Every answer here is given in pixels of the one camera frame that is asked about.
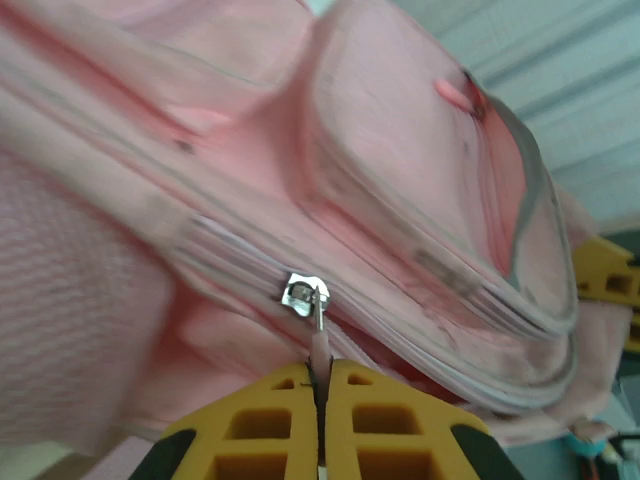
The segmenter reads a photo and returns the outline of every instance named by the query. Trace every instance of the zipper tab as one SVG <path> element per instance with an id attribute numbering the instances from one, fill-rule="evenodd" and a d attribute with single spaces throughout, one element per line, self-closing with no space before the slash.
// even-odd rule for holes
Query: zipper tab
<path id="1" fill-rule="evenodd" d="M 280 303 L 293 308 L 301 317 L 310 317 L 314 311 L 316 296 L 319 296 L 320 310 L 323 313 L 329 306 L 329 289 L 318 277 L 304 277 L 292 273 L 282 294 Z"/>

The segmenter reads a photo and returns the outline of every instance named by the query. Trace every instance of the pink fabric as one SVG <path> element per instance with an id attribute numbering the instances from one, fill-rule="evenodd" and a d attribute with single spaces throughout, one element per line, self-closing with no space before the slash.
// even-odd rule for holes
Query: pink fabric
<path id="1" fill-rule="evenodd" d="M 575 284 L 535 141 L 398 9 L 343 0 L 314 27 L 311 46 L 309 14 L 295 0 L 4 0 L 0 12 L 8 161 L 41 170 L 91 205 L 83 211 L 117 222 L 100 224 L 102 235 L 121 235 L 152 272 L 142 293 L 109 292 L 124 310 L 96 321 L 105 343 L 89 342 L 91 322 L 77 333 L 91 365 L 113 376 L 113 396 L 92 383 L 98 370 L 70 370 L 65 378 L 77 383 L 66 406 L 95 417 L 70 437 L 53 427 L 33 435 L 96 439 L 118 408 L 162 428 L 304 358 L 312 329 L 278 302 L 292 271 L 329 284 L 337 356 L 501 413 L 562 397 L 577 362 Z M 582 220 L 567 217 L 580 232 Z M 37 238 L 57 238 L 52 218 Z M 73 217 L 64 230 L 82 239 L 90 219 Z M 99 247 L 93 237 L 65 245 L 83 269 L 95 268 Z M 119 258 L 101 261 L 116 268 Z M 162 285 L 173 282 L 166 310 Z M 40 348 L 49 326 L 68 325 L 42 315 L 0 318 L 34 324 Z M 12 355 L 31 358 L 20 353 Z M 615 362 L 605 357 L 600 386 Z M 4 378 L 24 378 L 9 373 L 13 357 L 5 362 Z M 11 395 L 30 391 L 8 384 Z"/>
<path id="2" fill-rule="evenodd" d="M 0 443 L 90 452 L 149 354 L 172 283 L 130 239 L 0 153 Z"/>
<path id="3" fill-rule="evenodd" d="M 485 417 L 504 445 L 520 445 L 565 435 L 567 427 L 602 412 L 611 396 L 620 350 L 629 335 L 631 309 L 623 305 L 580 302 L 575 341 L 580 365 L 561 401 L 521 417 Z"/>
<path id="4" fill-rule="evenodd" d="M 255 110 L 310 35 L 296 0 L 4 0 L 197 132 Z"/>

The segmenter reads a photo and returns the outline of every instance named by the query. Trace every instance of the white zipper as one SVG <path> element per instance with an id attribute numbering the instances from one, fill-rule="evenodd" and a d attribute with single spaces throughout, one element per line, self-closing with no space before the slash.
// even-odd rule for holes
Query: white zipper
<path id="1" fill-rule="evenodd" d="M 482 199 L 482 210 L 484 212 L 485 224 L 487 225 L 487 239 L 489 241 L 489 251 L 496 270 L 505 276 L 509 273 L 509 254 L 505 250 L 509 248 L 503 231 L 502 212 L 498 206 L 498 192 L 496 191 L 495 173 L 493 163 L 488 154 L 488 145 L 485 140 L 483 127 L 476 125 L 478 135 L 478 147 L 480 155 L 480 172 L 478 178 L 480 183 L 480 195 Z"/>
<path id="2" fill-rule="evenodd" d="M 180 252 L 182 256 L 189 258 L 188 263 L 192 268 L 206 269 L 209 276 L 212 271 L 223 272 L 273 301 L 281 301 L 283 293 L 287 293 L 288 280 L 292 274 L 308 277 L 305 272 L 296 271 L 278 262 L 209 218 L 198 217 L 194 225 L 190 241 L 184 244 Z M 345 295 L 336 285 L 331 287 L 331 299 L 329 316 L 325 317 L 326 329 L 333 347 L 340 355 L 356 358 L 367 366 L 380 370 L 339 325 L 331 320 L 331 311 L 334 314 L 342 312 L 345 317 L 358 322 L 365 333 L 382 340 L 393 353 L 430 379 L 479 405 L 500 412 L 518 413 L 548 405 L 562 395 L 571 378 L 570 370 L 575 368 L 575 358 L 571 355 L 572 360 L 567 371 L 561 375 L 562 378 L 549 387 L 536 388 L 535 391 L 530 387 L 507 384 L 479 370 L 476 370 L 474 377 L 470 377 L 465 370 L 472 370 L 472 366 L 456 358 L 454 354 L 443 352 L 444 357 L 450 357 L 449 362 L 445 363 L 417 347 L 366 307 Z"/>

